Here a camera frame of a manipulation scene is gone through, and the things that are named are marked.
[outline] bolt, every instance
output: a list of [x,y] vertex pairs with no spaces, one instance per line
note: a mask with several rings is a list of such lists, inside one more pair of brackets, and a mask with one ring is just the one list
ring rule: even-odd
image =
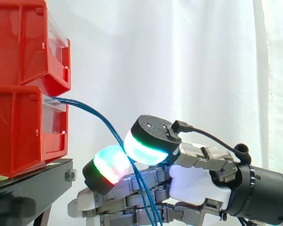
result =
[[65,172],[65,181],[73,182],[76,180],[76,170],[69,169]]

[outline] black cable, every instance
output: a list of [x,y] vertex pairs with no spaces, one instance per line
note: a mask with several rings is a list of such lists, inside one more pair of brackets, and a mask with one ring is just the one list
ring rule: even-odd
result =
[[240,152],[232,147],[230,147],[228,144],[226,144],[225,142],[223,142],[222,140],[220,140],[219,138],[213,136],[212,134],[204,131],[204,130],[201,130],[201,129],[198,129],[198,128],[194,128],[193,132],[196,132],[196,133],[199,133],[199,134],[202,134],[202,135],[205,135],[206,137],[214,140],[215,142],[219,143],[220,145],[222,145],[223,147],[225,147],[226,149],[230,150],[231,152],[234,152],[235,154],[245,154],[243,152]]
[[222,140],[213,136],[212,134],[210,134],[210,133],[208,133],[204,130],[195,128],[192,125],[189,125],[188,123],[183,122],[183,121],[176,120],[172,124],[171,129],[175,133],[175,138],[178,137],[177,134],[179,134],[180,132],[184,132],[184,133],[196,132],[196,133],[205,135],[206,137],[208,137],[208,138],[214,140],[215,142],[219,143],[220,145],[222,145],[223,147],[225,147],[229,151],[233,152],[240,159],[240,161],[242,163],[245,163],[245,164],[251,163],[251,156],[249,154],[249,148],[244,144],[238,144],[238,145],[236,145],[235,148],[232,148],[228,144],[223,142]]
[[244,221],[243,218],[238,218],[238,221],[241,223],[242,226],[247,226]]

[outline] robotic hand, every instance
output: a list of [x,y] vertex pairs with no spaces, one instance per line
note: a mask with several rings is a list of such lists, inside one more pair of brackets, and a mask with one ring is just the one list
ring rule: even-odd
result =
[[[125,139],[127,155],[132,159],[147,163],[146,159],[154,157],[160,161],[155,165],[157,161],[151,161],[152,166],[141,175],[162,221],[209,226],[226,221],[229,214],[245,226],[283,225],[283,174],[251,166],[245,145],[235,147],[241,160],[235,162],[227,150],[185,143],[178,137],[179,132],[197,130],[180,121],[171,124],[153,116],[140,116],[127,137],[160,148],[167,153],[163,160],[149,149],[142,153],[140,148],[139,152],[134,150],[131,140]],[[113,185],[95,176],[95,169],[93,160],[84,167],[88,188],[69,203],[68,214],[87,218],[87,226],[150,225],[136,176],[126,175]],[[165,201],[169,198],[180,202],[168,204]],[[146,208],[151,212],[149,202]]]

